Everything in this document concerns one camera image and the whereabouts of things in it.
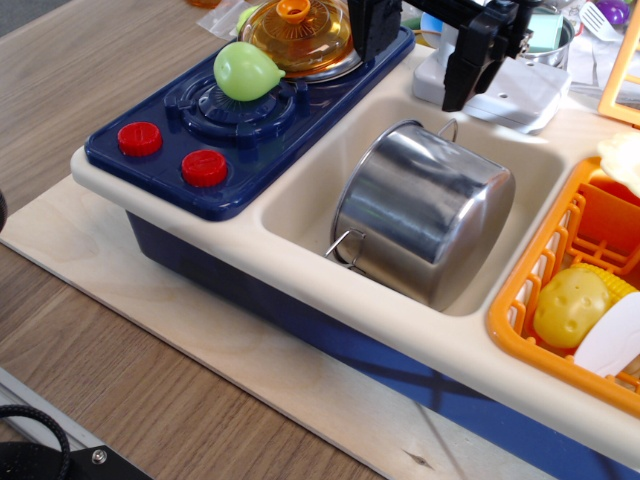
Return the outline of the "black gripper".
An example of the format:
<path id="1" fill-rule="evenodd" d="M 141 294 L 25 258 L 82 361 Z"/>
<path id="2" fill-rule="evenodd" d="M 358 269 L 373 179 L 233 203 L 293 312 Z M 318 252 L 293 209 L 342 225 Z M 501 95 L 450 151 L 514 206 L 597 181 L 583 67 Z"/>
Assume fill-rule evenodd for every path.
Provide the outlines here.
<path id="1" fill-rule="evenodd" d="M 541 1 L 414 0 L 408 4 L 458 30 L 444 76 L 442 110 L 461 111 L 485 93 L 506 58 L 521 51 L 523 30 Z M 354 49 L 362 62 L 383 52 L 396 39 L 402 2 L 348 0 Z"/>

